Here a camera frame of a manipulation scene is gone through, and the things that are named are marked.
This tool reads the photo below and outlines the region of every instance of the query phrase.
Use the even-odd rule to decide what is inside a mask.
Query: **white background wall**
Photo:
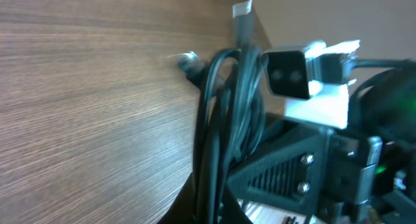
[[[253,0],[273,46],[360,39],[361,58],[416,58],[416,0]],[[374,75],[359,69],[361,83]]]

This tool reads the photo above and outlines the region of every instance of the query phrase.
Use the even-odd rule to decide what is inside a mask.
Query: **green light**
[[[383,173],[383,171],[385,171],[387,169],[386,166],[379,166],[376,169],[376,175],[378,175],[379,173]]]

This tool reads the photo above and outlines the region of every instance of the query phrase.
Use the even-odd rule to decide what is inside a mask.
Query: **black connector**
[[[349,54],[332,53],[316,58],[319,59],[321,67],[319,81],[326,84],[346,84],[355,66],[355,61],[348,56]]]
[[[234,37],[238,48],[251,41],[254,35],[252,0],[233,5]]]
[[[206,78],[209,65],[206,62],[195,62],[188,57],[182,58],[177,65],[181,68],[182,71],[187,74],[187,79],[193,85],[201,90],[203,85],[203,80]],[[214,95],[216,91],[224,85],[224,79],[217,75],[214,82]]]

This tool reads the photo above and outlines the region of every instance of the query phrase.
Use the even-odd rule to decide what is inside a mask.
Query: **black plastic mount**
[[[330,145],[317,216],[327,223],[337,223],[345,216],[358,223],[368,216],[382,141],[377,136],[341,132],[331,138]]]
[[[382,199],[393,206],[394,211],[381,216],[382,220],[388,224],[410,224],[416,221],[416,203],[400,190],[394,189],[385,194]]]
[[[329,138],[323,128],[295,127],[232,169],[231,191],[239,199],[312,216],[317,211]],[[305,161],[308,155],[310,163]]]

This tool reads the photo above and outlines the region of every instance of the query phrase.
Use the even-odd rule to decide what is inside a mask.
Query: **cable connector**
[[[254,35],[252,0],[233,5],[234,37],[238,48],[249,42]]]
[[[320,81],[326,84],[346,84],[356,64],[344,53],[324,54],[318,59],[322,69]]]

